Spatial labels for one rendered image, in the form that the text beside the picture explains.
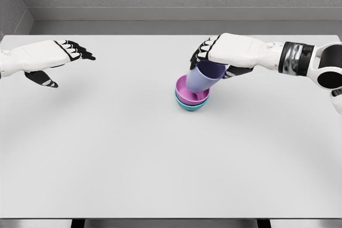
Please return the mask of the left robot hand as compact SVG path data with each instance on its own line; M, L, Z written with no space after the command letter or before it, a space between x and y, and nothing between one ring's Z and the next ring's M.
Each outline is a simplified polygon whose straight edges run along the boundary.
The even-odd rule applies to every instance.
M96 60L86 48L70 40L46 40L11 51L12 71L21 70L29 80L50 88L57 88L58 84L48 76L45 69L60 67L80 59Z

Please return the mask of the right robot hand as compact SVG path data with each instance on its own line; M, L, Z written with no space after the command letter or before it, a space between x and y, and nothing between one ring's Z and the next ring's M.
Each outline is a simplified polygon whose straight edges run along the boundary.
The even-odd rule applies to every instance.
M190 59L190 69L202 60L227 66L223 79L243 75L257 65L257 55L264 42L256 38L223 33L202 42Z

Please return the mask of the lavender purple cup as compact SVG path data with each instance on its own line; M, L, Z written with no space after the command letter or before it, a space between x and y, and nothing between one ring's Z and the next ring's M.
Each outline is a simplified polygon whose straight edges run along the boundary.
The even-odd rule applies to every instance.
M185 86L192 93L203 92L223 78L225 72L225 65L202 60L188 72Z

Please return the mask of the pink bowl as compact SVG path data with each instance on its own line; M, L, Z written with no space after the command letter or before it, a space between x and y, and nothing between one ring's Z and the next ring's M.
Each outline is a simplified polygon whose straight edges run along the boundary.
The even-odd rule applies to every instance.
M200 93L192 93L186 87L187 75L183 75L178 78L175 85L175 93L178 100L188 106L200 105L206 101L209 96L210 89L207 89Z

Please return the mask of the teal bowl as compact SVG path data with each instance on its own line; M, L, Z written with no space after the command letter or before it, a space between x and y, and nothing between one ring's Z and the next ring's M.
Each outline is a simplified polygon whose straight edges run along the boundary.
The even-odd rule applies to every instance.
M196 111L207 103L209 98L209 90L200 93L192 93L186 90L184 95L174 91L174 95L177 103L183 109L187 111Z

